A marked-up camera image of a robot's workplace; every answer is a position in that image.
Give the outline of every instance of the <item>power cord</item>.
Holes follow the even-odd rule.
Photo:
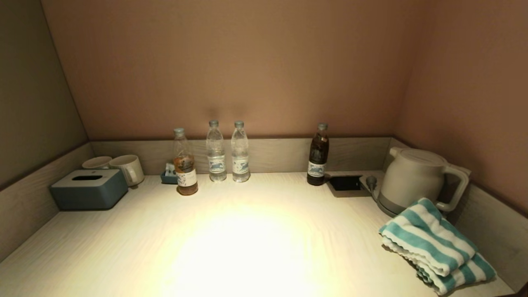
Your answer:
[[[377,185],[378,185],[378,179],[375,178],[374,176],[371,175],[368,178],[366,178],[366,186],[369,187],[370,195],[372,196],[372,199],[376,203],[378,202],[378,199],[374,196],[374,189],[376,188]]]

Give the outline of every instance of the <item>plastic bottle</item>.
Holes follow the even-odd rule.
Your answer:
[[[328,159],[328,149],[330,141],[326,130],[328,124],[319,123],[317,125],[317,133],[312,139],[310,146],[310,158],[308,161],[308,174],[306,179],[311,185],[322,185],[325,183],[325,169],[326,160]]]
[[[174,129],[174,167],[178,177],[178,192],[182,195],[192,195],[198,191],[194,155],[191,144],[185,138],[183,128]]]
[[[249,143],[244,122],[234,122],[234,132],[231,137],[231,156],[233,157],[233,180],[245,182],[251,175],[249,173]]]
[[[212,181],[225,180],[227,171],[225,169],[224,137],[218,129],[218,120],[209,121],[206,147],[209,161],[209,178]]]

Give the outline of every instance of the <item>electric kettle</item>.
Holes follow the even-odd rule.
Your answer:
[[[469,183],[471,171],[449,164],[443,157],[428,151],[392,147],[390,154],[394,161],[387,168],[378,196],[378,206],[383,212],[394,217],[424,197],[441,211],[450,212],[457,206]],[[460,178],[448,204],[437,201],[444,185],[444,174]]]

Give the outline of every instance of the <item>towel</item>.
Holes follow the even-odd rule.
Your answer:
[[[417,276],[438,295],[496,275],[477,247],[427,198],[415,202],[379,232],[383,245],[410,261]]]

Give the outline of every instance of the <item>wall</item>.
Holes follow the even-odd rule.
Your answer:
[[[438,1],[396,136],[528,211],[528,2]]]
[[[423,0],[43,0],[91,140],[389,135]]]
[[[0,2],[0,189],[87,141],[39,0]]]

